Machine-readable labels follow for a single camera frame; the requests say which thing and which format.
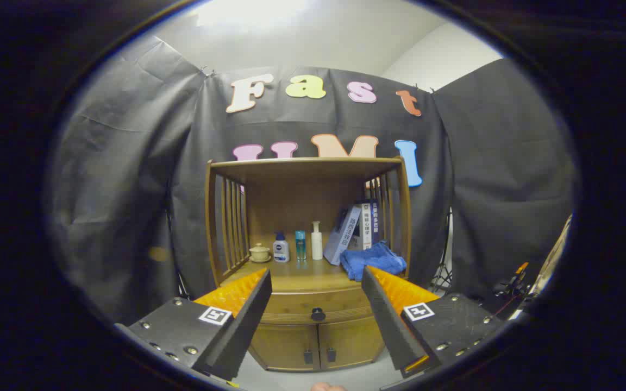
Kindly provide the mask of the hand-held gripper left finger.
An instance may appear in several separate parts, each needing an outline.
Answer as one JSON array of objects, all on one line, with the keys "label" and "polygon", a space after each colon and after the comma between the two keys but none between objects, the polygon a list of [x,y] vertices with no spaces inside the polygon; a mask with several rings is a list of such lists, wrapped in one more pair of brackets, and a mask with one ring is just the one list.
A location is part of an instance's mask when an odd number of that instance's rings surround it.
[{"label": "hand-held gripper left finger", "polygon": [[230,381],[271,294],[270,270],[259,269],[197,300],[169,299],[129,326],[115,324],[115,330],[178,372]]}]

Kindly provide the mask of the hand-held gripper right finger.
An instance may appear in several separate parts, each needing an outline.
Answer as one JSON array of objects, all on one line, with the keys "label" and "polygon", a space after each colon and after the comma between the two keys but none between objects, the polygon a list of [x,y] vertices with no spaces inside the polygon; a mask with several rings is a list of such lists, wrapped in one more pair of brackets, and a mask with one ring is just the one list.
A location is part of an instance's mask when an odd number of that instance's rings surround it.
[{"label": "hand-held gripper right finger", "polygon": [[438,297],[371,266],[363,269],[362,290],[393,367],[405,379],[454,364],[504,324],[462,294]]}]

